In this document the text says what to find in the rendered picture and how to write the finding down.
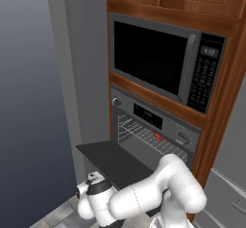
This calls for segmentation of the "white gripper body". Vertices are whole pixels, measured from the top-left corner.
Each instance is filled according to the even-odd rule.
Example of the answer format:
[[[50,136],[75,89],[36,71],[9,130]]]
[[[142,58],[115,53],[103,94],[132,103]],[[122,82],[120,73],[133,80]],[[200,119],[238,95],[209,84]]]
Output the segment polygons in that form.
[[[84,181],[83,183],[76,186],[75,194],[79,200],[83,200],[87,198],[87,191],[88,191],[89,186],[90,186],[89,181]]]

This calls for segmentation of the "dark oven door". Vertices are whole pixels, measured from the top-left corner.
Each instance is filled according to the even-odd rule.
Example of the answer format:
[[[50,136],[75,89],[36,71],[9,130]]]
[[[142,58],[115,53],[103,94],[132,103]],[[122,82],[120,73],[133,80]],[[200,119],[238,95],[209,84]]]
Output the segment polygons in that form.
[[[120,190],[153,173],[112,140],[77,145],[77,149]]]

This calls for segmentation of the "grey built-in oven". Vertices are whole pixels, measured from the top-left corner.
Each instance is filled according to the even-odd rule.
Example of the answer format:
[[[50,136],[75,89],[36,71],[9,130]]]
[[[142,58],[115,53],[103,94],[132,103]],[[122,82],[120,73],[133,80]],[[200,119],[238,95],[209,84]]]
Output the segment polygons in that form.
[[[112,99],[119,98],[122,101],[121,106],[113,106]],[[169,140],[174,145],[183,149],[187,153],[187,167],[192,169],[194,158],[197,151],[198,142],[201,135],[201,129],[186,121],[150,104],[149,102],[121,89],[111,85],[111,111],[112,111],[112,139],[118,143],[118,117],[128,115],[149,129],[153,129],[160,136]],[[177,142],[179,132],[185,133],[189,138],[189,143],[181,145]],[[152,170],[157,168],[159,163],[150,167]]]

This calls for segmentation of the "black microwave door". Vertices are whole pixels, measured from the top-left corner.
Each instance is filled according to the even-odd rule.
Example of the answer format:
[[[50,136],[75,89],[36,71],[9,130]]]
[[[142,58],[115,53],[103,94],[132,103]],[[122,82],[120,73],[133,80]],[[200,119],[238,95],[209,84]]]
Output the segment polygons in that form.
[[[185,81],[179,86],[190,35],[196,35]],[[110,71],[150,91],[185,105],[201,33],[197,30],[119,13],[110,14]]]

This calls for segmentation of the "black microwave oven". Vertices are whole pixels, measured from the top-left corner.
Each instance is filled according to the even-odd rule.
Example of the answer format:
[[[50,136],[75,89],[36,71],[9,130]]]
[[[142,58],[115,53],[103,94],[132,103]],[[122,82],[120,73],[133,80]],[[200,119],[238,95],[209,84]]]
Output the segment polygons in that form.
[[[200,42],[192,71],[188,99],[184,106],[205,113],[208,109],[217,69],[221,63],[221,55],[227,38],[199,32],[201,33]]]

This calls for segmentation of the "grey fridge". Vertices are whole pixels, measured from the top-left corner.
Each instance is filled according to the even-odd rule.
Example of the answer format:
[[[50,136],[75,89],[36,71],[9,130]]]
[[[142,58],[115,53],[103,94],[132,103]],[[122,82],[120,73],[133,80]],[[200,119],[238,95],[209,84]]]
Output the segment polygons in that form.
[[[246,228],[246,74],[205,187],[206,208],[194,217],[195,228]]]

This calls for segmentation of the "tall wooden cabinet housing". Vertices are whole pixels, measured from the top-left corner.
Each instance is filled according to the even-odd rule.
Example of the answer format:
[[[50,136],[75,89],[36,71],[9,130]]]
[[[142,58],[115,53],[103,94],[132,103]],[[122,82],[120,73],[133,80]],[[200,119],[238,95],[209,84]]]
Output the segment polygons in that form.
[[[246,6],[240,18],[164,8],[160,6],[160,0],[156,6],[107,0],[107,11],[109,15],[119,13],[227,38],[205,113],[172,101],[109,71],[112,84],[201,129],[202,136],[192,171],[198,181],[205,184],[246,71]]]

